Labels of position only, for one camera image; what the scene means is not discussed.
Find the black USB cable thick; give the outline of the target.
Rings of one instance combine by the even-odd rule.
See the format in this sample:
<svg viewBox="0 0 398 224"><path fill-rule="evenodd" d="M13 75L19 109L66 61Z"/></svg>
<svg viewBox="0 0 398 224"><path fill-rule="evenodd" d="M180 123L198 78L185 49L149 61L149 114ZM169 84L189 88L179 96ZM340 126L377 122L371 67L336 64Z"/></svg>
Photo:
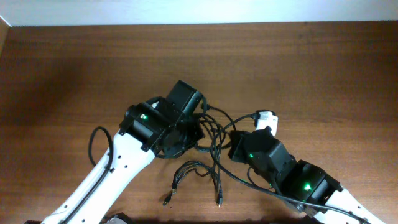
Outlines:
<svg viewBox="0 0 398 224"><path fill-rule="evenodd" d="M217 122L214 117L209 114L204 114L202 119L200 120L200 124L206 129L208 132L209 138L212 140L210 146L197 146L196 149L200 152L212 152L217 162L220 162L221 151L230 147L231 143L224 142L229 136L227 131L223 131L224 126ZM198 169L195 169L196 175L200 177L210 176L213 181L213 185L215 186L216 192L216 204L220 208L223 204L223 189L221 182L221 168L216 164L208 166L206 164L199 165L199 168L203 168L205 170L204 173L200 173Z"/></svg>

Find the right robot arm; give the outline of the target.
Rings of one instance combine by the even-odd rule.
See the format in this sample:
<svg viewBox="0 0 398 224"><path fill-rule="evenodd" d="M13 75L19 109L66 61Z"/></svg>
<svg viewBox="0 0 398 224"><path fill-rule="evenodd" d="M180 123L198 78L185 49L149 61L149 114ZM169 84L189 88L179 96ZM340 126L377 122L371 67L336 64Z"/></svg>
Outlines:
<svg viewBox="0 0 398 224"><path fill-rule="evenodd" d="M293 210L305 212L315 223L382 223L336 179L307 161L296 161L271 134L270 127L231 131L232 161L249 164L277 195L292 198Z"/></svg>

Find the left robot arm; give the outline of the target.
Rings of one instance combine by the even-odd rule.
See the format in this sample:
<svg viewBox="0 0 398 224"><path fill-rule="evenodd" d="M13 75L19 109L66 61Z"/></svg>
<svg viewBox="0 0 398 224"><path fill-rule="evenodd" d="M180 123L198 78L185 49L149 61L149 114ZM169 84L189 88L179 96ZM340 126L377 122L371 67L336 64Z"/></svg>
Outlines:
<svg viewBox="0 0 398 224"><path fill-rule="evenodd" d="M166 97L130 106L109 147L44 223L100 223L131 180L154 159L175 159L204 137L196 108L206 98L179 80Z"/></svg>

